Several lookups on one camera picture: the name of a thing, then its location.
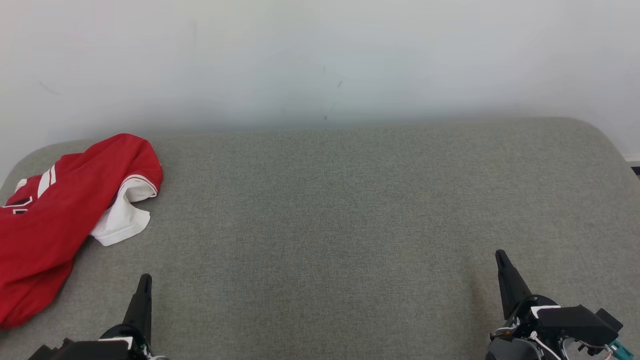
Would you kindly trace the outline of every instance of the red jersey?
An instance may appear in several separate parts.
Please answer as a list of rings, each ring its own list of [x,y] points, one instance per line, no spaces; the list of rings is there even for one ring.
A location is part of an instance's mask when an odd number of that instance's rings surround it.
[[[156,196],[162,180],[149,142],[130,134],[21,180],[0,208],[0,328],[22,325],[53,301],[89,234],[111,245],[144,230],[149,213],[131,202]]]

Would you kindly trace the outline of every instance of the gray fabric surface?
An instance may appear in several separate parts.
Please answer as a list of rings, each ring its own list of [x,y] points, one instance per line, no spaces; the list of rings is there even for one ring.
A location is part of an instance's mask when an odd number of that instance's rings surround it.
[[[494,252],[531,290],[606,308],[640,354],[640,182],[570,119],[150,139],[165,179],[140,235],[91,239],[55,303],[0,332],[26,359],[122,320],[154,277],[152,346],[178,359],[483,359]],[[41,149],[1,190],[94,141]]]

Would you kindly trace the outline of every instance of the red fabric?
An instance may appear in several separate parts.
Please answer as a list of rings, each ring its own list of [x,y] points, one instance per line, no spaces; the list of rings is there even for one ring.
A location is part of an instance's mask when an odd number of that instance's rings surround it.
[[[125,177],[142,175],[158,190],[163,180],[149,142],[130,134],[62,156],[55,175],[40,198],[42,175],[37,175],[6,203],[32,197],[29,204],[0,208],[0,328],[24,324],[53,301],[76,252]],[[14,213],[16,209],[27,211]]]

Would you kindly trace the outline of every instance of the wall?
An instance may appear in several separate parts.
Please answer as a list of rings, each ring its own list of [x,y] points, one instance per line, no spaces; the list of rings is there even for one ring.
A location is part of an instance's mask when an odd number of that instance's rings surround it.
[[[0,179],[121,131],[564,115],[640,159],[635,0],[4,0]]]

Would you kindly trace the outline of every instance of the teal connector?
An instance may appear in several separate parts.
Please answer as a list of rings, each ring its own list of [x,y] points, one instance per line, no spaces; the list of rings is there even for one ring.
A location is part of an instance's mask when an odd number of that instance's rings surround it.
[[[613,341],[611,343],[611,345],[609,345],[609,347],[613,351],[613,356],[616,359],[619,359],[619,360],[634,360],[634,355],[631,354],[631,352],[629,350],[627,350],[627,348],[622,346],[622,344],[619,343],[618,340]]]

